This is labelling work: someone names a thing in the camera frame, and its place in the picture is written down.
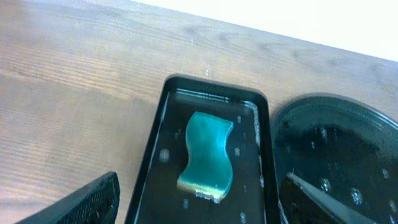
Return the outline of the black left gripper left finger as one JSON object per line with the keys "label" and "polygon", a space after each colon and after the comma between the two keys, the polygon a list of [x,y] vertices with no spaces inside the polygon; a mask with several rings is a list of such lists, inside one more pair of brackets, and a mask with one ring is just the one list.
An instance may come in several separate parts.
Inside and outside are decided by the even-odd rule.
{"label": "black left gripper left finger", "polygon": [[18,223],[114,224],[120,193],[118,175],[110,171]]}

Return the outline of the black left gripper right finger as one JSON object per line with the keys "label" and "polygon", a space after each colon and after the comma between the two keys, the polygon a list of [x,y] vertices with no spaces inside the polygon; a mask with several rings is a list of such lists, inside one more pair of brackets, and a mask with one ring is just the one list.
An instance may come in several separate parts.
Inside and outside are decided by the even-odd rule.
{"label": "black left gripper right finger", "polygon": [[293,173],[288,173],[280,185],[279,208],[288,224],[375,224]]}

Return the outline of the green yellow sponge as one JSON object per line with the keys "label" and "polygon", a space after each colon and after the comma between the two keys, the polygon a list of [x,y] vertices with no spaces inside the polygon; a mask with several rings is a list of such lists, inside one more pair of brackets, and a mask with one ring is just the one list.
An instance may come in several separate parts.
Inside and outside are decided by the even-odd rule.
{"label": "green yellow sponge", "polygon": [[233,166],[226,151],[233,122],[195,112],[187,123],[185,144],[188,163],[177,180],[177,187],[214,203],[228,194]]}

